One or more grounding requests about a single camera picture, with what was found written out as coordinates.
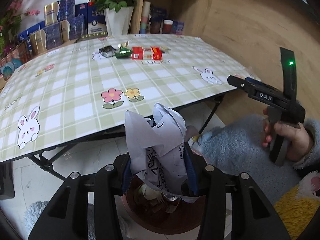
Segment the person's right hand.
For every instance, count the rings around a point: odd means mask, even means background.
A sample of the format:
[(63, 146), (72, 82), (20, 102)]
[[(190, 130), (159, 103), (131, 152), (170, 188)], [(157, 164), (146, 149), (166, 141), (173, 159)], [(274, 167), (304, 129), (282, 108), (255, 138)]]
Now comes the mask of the person's right hand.
[(298, 125), (299, 128), (285, 122), (277, 122), (273, 125), (269, 123), (268, 119), (265, 119), (263, 122), (264, 138), (262, 146), (267, 147), (271, 143), (273, 139), (272, 133), (274, 132), (290, 142), (287, 147), (287, 159), (293, 162), (300, 161), (311, 151), (314, 146), (314, 140), (303, 124), (299, 123)]

